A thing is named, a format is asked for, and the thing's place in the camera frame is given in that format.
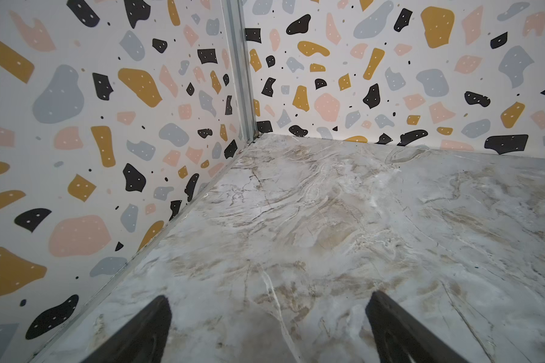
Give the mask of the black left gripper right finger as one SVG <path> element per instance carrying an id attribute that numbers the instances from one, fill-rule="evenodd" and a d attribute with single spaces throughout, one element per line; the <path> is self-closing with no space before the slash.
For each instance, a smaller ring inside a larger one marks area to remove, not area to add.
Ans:
<path id="1" fill-rule="evenodd" d="M 382 291 L 365 308 L 381 362 L 464 362 L 426 326 Z"/>

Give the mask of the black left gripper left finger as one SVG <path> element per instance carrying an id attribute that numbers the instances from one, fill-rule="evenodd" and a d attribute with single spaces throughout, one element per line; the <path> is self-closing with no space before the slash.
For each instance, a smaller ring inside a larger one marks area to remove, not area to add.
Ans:
<path id="1" fill-rule="evenodd" d="M 87 356 L 83 363 L 160 363 L 172 320 L 169 300 L 160 295 L 127 322 L 111 338 Z"/>

